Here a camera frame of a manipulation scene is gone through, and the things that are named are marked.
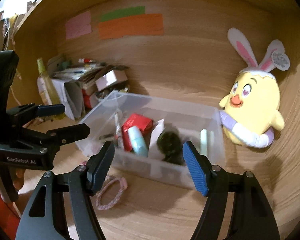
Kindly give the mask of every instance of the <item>pink inner ear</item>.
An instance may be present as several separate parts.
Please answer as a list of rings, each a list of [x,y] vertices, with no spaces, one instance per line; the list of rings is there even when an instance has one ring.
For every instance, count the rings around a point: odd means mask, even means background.
[[[255,61],[252,59],[251,55],[245,49],[245,47],[242,45],[240,41],[237,41],[237,48],[241,57],[245,58],[248,62],[250,62],[251,66],[257,67]]]
[[[273,49],[270,53],[270,57],[263,63],[263,65],[261,66],[261,69],[262,70],[267,70],[268,67],[272,64],[272,59],[271,59],[271,55],[272,55],[272,52],[274,52],[275,50],[277,49]]]

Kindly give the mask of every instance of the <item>finger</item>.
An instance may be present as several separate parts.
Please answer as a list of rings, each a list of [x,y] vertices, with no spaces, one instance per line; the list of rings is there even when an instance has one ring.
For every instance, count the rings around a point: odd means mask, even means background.
[[[25,175],[25,169],[16,168],[16,175],[18,178],[23,178]]]
[[[13,186],[16,188],[16,189],[21,189],[24,185],[25,181],[23,178],[16,178],[14,181],[13,181]]]

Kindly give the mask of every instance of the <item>orange beak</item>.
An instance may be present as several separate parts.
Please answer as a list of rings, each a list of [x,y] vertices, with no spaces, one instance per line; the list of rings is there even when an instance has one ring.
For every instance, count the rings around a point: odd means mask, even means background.
[[[230,98],[230,105],[234,108],[239,108],[243,105],[243,101],[240,99],[239,95],[236,94],[234,97]]]

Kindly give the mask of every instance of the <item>plush toy eyebrow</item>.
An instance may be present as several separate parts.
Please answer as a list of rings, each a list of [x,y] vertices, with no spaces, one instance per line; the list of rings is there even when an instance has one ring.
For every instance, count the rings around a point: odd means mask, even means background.
[[[251,79],[253,79],[255,81],[255,83],[257,83],[257,80],[255,78],[251,78]]]

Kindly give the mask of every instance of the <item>yellow bottle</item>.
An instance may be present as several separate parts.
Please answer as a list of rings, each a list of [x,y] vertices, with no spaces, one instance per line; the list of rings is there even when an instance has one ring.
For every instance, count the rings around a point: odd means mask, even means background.
[[[47,92],[48,92],[48,95],[50,97],[52,104],[53,105],[61,104],[58,93],[52,83],[52,80],[50,79],[50,77],[46,71],[46,68],[44,67],[42,58],[37,59],[37,63],[38,63],[38,70],[39,70],[40,77],[42,78],[42,80],[44,82],[44,85],[47,89]],[[56,120],[61,120],[64,117],[66,117],[65,113],[54,116],[54,118]]]

